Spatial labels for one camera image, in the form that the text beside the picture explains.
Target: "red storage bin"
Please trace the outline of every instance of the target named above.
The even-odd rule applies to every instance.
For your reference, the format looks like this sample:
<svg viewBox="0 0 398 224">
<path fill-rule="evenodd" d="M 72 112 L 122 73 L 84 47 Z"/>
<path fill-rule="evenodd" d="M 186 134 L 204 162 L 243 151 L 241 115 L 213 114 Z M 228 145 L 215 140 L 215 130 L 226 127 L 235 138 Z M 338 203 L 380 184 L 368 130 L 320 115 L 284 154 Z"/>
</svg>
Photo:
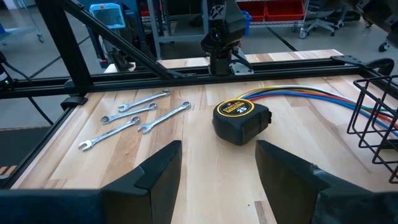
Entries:
<svg viewBox="0 0 398 224">
<path fill-rule="evenodd" d="M 252 17 L 252 22 L 261 22 L 264 20 L 266 15 L 266 2 L 265 1 L 253 1 L 253 2 L 237 2 L 239 8 L 243 11 L 247 11 Z"/>
<path fill-rule="evenodd" d="M 304 18 L 304 2 L 299 1 L 268 1 L 266 21 L 298 21 Z"/>
</svg>

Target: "wooden table surface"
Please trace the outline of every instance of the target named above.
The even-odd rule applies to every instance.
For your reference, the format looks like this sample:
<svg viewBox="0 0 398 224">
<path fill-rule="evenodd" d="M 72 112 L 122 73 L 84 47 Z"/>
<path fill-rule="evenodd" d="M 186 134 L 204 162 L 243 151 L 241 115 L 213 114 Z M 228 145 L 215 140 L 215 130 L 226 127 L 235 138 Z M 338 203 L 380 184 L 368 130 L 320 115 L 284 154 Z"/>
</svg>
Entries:
<svg viewBox="0 0 398 224">
<path fill-rule="evenodd" d="M 316 50 L 248 55 L 248 59 L 264 62 L 339 54 L 335 50 Z M 190 58 L 162 63 L 171 68 L 207 65 L 208 60 Z M 341 106 L 289 96 L 259 100 L 257 103 L 272 111 L 272 124 L 240 147 L 219 139 L 212 127 L 212 111 L 218 103 L 252 88 L 310 85 L 356 100 L 359 91 L 353 81 L 360 78 L 352 75 L 170 88 L 170 97 L 155 101 L 157 110 L 139 115 L 142 122 L 153 121 L 184 100 L 192 103 L 189 111 L 158 125 L 147 135 L 138 133 L 137 126 L 133 126 L 98 143 L 92 150 L 81 152 L 80 142 L 129 119 L 102 125 L 102 116 L 117 114 L 120 104 L 158 93 L 161 88 L 90 93 L 88 102 L 72 112 L 13 188 L 98 188 L 129 172 L 169 142 L 181 139 L 182 174 L 173 223 L 274 223 L 254 158 L 256 140 L 264 139 L 367 189 L 396 190 L 398 186 L 387 181 L 391 173 L 384 166 L 371 163 L 373 154 L 369 149 L 357 147 L 357 136 L 346 134 L 352 111 Z M 372 91 L 381 93 L 376 87 Z M 392 98 L 388 100 L 397 104 Z"/>
</svg>

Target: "combination wrench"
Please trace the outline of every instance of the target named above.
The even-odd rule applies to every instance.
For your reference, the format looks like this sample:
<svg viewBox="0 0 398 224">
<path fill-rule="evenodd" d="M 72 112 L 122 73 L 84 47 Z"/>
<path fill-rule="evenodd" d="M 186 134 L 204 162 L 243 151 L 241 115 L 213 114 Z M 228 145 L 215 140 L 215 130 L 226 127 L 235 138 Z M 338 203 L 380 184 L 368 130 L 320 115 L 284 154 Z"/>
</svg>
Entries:
<svg viewBox="0 0 398 224">
<path fill-rule="evenodd" d="M 159 123 L 165 121 L 167 118 L 177 114 L 178 112 L 181 112 L 183 110 L 189 109 L 191 107 L 191 103 L 188 101 L 184 101 L 182 102 L 182 104 L 178 107 L 175 108 L 174 110 L 168 112 L 167 114 L 157 118 L 156 120 L 154 120 L 151 123 L 147 123 L 147 124 L 142 124 L 138 127 L 138 131 L 143 131 L 143 134 L 148 134 L 152 128 L 156 125 L 158 125 Z"/>
<path fill-rule="evenodd" d="M 129 109 L 132 108 L 133 106 L 137 106 L 137 105 L 140 105 L 140 104 L 142 104 L 142 103 L 146 103 L 146 102 L 148 102 L 148 101 L 154 100 L 154 99 L 156 99 L 156 98 L 159 98 L 159 97 L 162 97 L 162 96 L 169 96 L 169 95 L 170 95 L 170 90 L 163 90 L 161 93 L 158 93 L 158 94 L 156 94 L 156 95 L 150 96 L 150 97 L 145 98 L 145 99 L 142 99 L 142 100 L 140 100 L 140 101 L 136 101 L 136 102 L 133 102 L 133 103 L 125 103 L 125 104 L 122 104 L 122 105 L 120 105 L 120 106 L 118 107 L 118 108 L 119 108 L 119 112 L 120 112 L 120 113 L 126 112 L 127 110 L 129 110 Z"/>
<path fill-rule="evenodd" d="M 104 134 L 102 134 L 102 135 L 100 135 L 97 138 L 94 138 L 92 140 L 83 141 L 82 143 L 79 144 L 78 148 L 79 148 L 79 150 L 82 150 L 83 152 L 85 152 L 85 151 L 91 149 L 95 144 L 99 143 L 100 141 L 102 141 L 102 140 L 104 140 L 104 139 L 106 139 L 108 137 L 111 137 L 112 135 L 114 135 L 114 134 L 116 134 L 116 133 L 118 133 L 118 132 L 120 132 L 120 131 L 128 128 L 128 127 L 130 127 L 130 126 L 133 126 L 133 125 L 135 125 L 135 124 L 137 124 L 139 122 L 140 122 L 139 117 L 138 116 L 134 116 L 126 124 L 120 125 L 119 127 L 114 128 L 114 129 L 108 131 L 107 133 L 104 133 Z"/>
<path fill-rule="evenodd" d="M 156 103 L 150 103 L 148 106 L 145 106 L 145 107 L 137 109 L 137 110 L 124 112 L 124 113 L 119 113 L 119 114 L 111 115 L 111 116 L 103 116 L 101 118 L 101 122 L 102 122 L 102 124 L 109 124 L 110 122 L 112 122 L 112 121 L 114 121 L 116 119 L 124 118 L 125 116 L 130 116 L 130 115 L 142 113 L 142 112 L 145 112 L 145 111 L 156 110 L 156 108 L 157 108 L 157 104 Z"/>
</svg>

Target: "wrench open end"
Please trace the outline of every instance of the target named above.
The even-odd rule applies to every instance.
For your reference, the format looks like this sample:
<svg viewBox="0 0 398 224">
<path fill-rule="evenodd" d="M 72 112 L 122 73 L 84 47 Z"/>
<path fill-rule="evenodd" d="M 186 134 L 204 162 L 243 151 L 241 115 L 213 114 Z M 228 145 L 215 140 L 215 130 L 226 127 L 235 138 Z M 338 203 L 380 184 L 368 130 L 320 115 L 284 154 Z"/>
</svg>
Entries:
<svg viewBox="0 0 398 224">
<path fill-rule="evenodd" d="M 111 118 L 109 116 L 103 116 L 101 118 L 101 123 L 102 124 L 109 124 L 111 122 Z"/>
<path fill-rule="evenodd" d="M 123 105 L 118 106 L 118 109 L 119 109 L 119 112 L 122 113 L 122 112 L 127 111 L 129 109 L 129 107 L 127 105 L 123 104 Z"/>
<path fill-rule="evenodd" d="M 138 131 L 142 131 L 143 134 L 148 134 L 151 129 L 152 128 L 148 124 L 143 124 L 138 127 Z"/>
<path fill-rule="evenodd" d="M 79 150 L 85 152 L 93 147 L 93 143 L 90 140 L 83 141 L 79 144 Z"/>
</svg>

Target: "black plastic bracket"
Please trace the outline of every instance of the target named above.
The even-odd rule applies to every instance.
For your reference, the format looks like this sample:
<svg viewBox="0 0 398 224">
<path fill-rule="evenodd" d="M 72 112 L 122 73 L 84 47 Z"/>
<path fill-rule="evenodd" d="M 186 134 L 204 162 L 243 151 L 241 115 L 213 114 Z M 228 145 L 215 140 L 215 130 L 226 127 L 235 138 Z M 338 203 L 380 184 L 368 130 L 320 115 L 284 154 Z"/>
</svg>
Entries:
<svg viewBox="0 0 398 224">
<path fill-rule="evenodd" d="M 67 108 L 75 108 L 78 105 L 84 105 L 87 102 L 87 98 L 82 96 L 71 96 L 66 98 L 62 103 L 61 107 L 65 111 Z"/>
<path fill-rule="evenodd" d="M 338 62 L 344 62 L 352 65 L 358 65 L 367 69 L 378 68 L 377 72 L 382 75 L 388 76 L 391 74 L 394 69 L 395 62 L 391 58 L 380 58 L 370 62 L 364 63 L 363 61 L 351 56 L 351 55 L 340 55 L 340 56 L 332 56 L 330 57 L 332 60 L 336 60 Z"/>
</svg>

